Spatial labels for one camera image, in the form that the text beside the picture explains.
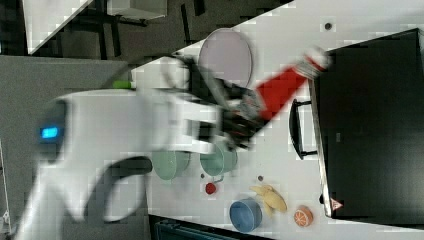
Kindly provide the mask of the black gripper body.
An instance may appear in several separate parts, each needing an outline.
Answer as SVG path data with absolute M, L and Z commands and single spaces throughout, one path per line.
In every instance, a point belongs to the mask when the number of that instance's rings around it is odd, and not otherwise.
M 189 71 L 188 91 L 220 107 L 220 130 L 228 136 L 227 146 L 231 150 L 249 149 L 251 139 L 267 124 L 260 117 L 264 103 L 259 93 L 215 77 L 193 57 L 186 58 L 186 67 Z

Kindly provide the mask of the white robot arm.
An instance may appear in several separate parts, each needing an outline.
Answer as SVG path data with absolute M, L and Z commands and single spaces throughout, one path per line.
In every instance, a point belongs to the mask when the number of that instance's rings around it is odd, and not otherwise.
M 62 240 L 63 218 L 119 222 L 141 203 L 156 153 L 245 148 L 262 128 L 253 91 L 228 84 L 189 56 L 187 88 L 102 89 L 53 99 L 37 124 L 37 173 L 14 240 Z

